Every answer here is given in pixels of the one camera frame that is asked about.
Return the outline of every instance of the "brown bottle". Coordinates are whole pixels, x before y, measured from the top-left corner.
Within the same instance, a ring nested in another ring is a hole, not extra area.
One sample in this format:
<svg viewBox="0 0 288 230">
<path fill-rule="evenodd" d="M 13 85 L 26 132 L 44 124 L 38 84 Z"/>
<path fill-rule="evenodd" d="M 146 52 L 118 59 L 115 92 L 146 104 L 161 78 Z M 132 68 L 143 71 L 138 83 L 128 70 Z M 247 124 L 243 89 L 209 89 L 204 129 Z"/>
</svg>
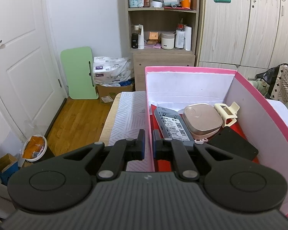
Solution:
<svg viewBox="0 0 288 230">
<path fill-rule="evenodd" d="M 150 7 L 151 6 L 151 0 L 144 0 L 144 7 Z"/>
</svg>

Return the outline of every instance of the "white tube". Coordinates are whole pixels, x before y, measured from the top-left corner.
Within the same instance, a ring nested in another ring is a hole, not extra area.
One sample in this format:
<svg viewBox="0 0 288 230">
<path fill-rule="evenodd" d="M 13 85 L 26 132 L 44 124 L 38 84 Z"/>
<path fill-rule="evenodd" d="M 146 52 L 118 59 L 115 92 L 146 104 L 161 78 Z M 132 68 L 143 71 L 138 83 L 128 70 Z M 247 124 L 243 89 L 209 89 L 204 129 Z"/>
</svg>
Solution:
<svg viewBox="0 0 288 230">
<path fill-rule="evenodd" d="M 184 49 L 186 51 L 191 51 L 191 35 L 192 35 L 192 28 L 191 27 L 185 27 L 185 43 L 184 43 Z"/>
<path fill-rule="evenodd" d="M 144 49 L 144 27 L 143 25 L 139 24 L 139 29 L 141 29 L 141 34 L 139 35 L 138 40 L 137 40 L 137 47 L 139 49 Z"/>
</svg>

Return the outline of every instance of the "cream plastic clip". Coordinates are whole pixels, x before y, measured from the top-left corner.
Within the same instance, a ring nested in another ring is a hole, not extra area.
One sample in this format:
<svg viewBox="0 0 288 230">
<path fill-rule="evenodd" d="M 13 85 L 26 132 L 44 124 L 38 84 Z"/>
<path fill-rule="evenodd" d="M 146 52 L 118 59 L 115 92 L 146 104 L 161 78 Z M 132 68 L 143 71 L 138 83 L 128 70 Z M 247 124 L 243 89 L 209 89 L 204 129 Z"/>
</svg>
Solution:
<svg viewBox="0 0 288 230">
<path fill-rule="evenodd" d="M 237 112 L 240 109 L 240 106 L 236 102 L 233 102 L 231 106 L 228 106 L 224 103 L 216 103 L 214 104 L 214 108 L 220 114 L 223 119 L 222 127 L 232 126 L 235 122 L 237 122 Z"/>
</svg>

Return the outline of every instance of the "orange plastic wrapper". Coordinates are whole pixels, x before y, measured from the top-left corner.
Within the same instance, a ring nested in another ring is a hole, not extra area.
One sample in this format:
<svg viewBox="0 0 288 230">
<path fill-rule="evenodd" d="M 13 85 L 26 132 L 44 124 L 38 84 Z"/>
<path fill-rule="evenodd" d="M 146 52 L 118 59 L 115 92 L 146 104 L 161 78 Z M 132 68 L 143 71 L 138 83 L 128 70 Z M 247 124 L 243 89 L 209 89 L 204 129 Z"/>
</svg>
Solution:
<svg viewBox="0 0 288 230">
<path fill-rule="evenodd" d="M 22 157 L 26 159 L 33 159 L 35 158 L 33 154 L 35 152 L 38 152 L 38 153 L 41 152 L 44 146 L 45 146 L 45 141 L 42 137 L 32 136 L 27 146 L 25 147 L 25 151 Z"/>
</svg>

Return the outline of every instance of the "open cardboard box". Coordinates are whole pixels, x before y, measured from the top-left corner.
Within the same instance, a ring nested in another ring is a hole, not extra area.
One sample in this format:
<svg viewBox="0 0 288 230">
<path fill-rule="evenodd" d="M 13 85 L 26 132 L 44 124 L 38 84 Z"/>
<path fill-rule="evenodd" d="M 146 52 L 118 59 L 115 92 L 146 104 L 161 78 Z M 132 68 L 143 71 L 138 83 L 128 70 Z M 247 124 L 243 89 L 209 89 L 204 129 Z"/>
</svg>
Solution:
<svg viewBox="0 0 288 230">
<path fill-rule="evenodd" d="M 260 164 L 280 172 L 288 183 L 288 127 L 240 73 L 203 67 L 146 67 L 145 75 L 151 158 L 151 104 L 182 113 L 190 104 L 236 102 L 240 106 L 238 122 L 259 150 Z M 281 211 L 288 216 L 288 192 Z"/>
</svg>

